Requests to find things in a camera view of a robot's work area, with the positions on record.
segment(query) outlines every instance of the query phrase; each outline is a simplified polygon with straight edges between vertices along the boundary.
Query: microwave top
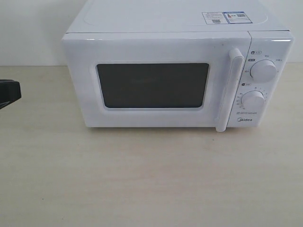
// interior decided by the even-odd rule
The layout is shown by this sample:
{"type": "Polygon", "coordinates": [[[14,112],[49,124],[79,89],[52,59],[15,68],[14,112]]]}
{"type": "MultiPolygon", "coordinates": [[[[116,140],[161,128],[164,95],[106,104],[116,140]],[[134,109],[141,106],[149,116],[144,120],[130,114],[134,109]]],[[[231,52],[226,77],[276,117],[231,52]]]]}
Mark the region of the microwave top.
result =
{"type": "Polygon", "coordinates": [[[88,0],[67,33],[288,31],[258,0],[88,0]]]}

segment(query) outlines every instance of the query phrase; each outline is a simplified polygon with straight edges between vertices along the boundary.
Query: door handle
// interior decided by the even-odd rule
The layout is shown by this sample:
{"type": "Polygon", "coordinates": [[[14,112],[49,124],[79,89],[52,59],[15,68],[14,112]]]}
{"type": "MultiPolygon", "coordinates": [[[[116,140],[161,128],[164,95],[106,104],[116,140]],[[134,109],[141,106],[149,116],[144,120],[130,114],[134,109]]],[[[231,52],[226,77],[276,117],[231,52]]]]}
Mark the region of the door handle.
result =
{"type": "Polygon", "coordinates": [[[231,70],[216,127],[218,132],[223,132],[226,130],[245,62],[245,59],[238,48],[230,50],[229,57],[231,60],[231,70]]]}
{"type": "Polygon", "coordinates": [[[10,79],[0,79],[0,109],[21,98],[20,83],[10,79]]]}

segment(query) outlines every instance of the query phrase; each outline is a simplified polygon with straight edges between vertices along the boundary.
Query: black object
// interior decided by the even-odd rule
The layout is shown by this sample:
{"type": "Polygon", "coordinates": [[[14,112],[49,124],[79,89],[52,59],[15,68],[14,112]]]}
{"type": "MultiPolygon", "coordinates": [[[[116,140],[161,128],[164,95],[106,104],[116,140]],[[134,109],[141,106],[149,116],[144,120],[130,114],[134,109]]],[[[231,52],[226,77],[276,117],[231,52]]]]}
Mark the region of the black object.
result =
{"type": "Polygon", "coordinates": [[[0,79],[0,109],[21,98],[20,83],[11,79],[0,79]]]}
{"type": "Polygon", "coordinates": [[[108,108],[198,108],[209,65],[99,64],[97,68],[108,108]]]}

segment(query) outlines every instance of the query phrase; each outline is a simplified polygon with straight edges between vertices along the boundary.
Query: white wall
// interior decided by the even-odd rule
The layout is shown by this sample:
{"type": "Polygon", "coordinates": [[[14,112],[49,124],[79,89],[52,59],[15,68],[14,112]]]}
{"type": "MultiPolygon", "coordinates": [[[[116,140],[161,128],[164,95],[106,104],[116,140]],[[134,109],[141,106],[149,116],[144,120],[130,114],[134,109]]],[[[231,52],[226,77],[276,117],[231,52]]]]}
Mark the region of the white wall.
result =
{"type": "MultiPolygon", "coordinates": [[[[0,65],[64,65],[60,39],[86,0],[0,0],[0,65]]],[[[296,37],[303,61],[302,0],[261,0],[296,37]]]]}

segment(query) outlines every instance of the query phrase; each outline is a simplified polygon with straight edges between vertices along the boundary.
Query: label sticker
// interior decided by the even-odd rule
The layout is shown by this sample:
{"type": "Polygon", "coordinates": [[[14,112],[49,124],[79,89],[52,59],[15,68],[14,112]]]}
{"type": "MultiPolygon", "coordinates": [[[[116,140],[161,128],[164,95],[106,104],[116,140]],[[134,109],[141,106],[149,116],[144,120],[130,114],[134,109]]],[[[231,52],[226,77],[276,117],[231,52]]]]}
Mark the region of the label sticker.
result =
{"type": "Polygon", "coordinates": [[[229,24],[252,24],[244,12],[223,12],[229,24]]]}
{"type": "Polygon", "coordinates": [[[228,24],[228,21],[224,16],[223,12],[207,12],[202,14],[208,25],[228,24]]]}

